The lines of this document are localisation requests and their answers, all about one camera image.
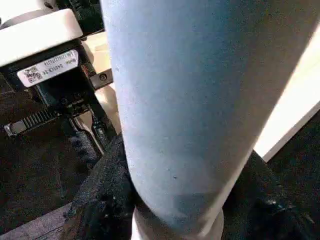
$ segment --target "barcode label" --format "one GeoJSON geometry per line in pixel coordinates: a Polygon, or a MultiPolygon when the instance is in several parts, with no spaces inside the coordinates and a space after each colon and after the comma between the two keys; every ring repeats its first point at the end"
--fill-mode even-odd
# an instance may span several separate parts
{"type": "Polygon", "coordinates": [[[79,55],[76,50],[70,50],[17,73],[25,87],[31,87],[78,66],[79,55]]]}

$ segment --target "black plastic part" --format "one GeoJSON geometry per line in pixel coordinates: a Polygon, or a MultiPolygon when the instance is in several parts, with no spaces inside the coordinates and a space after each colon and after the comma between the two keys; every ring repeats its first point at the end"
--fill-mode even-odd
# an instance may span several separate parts
{"type": "Polygon", "coordinates": [[[255,152],[223,206],[224,240],[315,240],[315,224],[255,152]]]}
{"type": "Polygon", "coordinates": [[[50,59],[50,58],[57,56],[59,54],[65,53],[65,52],[72,50],[72,49],[76,50],[79,55],[78,68],[80,68],[82,64],[90,62],[85,49],[81,45],[81,41],[76,39],[76,40],[72,40],[72,41],[66,42],[64,44],[55,46],[55,47],[50,48],[48,50],[42,51],[42,52],[37,53],[35,55],[26,57],[26,58],[21,59],[19,61],[2,66],[0,68],[0,74],[3,75],[3,77],[7,81],[7,83],[15,91],[23,91],[26,89],[26,87],[19,80],[19,78],[17,76],[18,71],[23,70],[25,68],[28,68],[28,67],[35,65],[37,63],[40,63],[42,61],[45,61],[47,59],[50,59]]]}
{"type": "Polygon", "coordinates": [[[76,19],[87,36],[104,29],[99,0],[57,0],[59,9],[72,9],[76,19]]]}

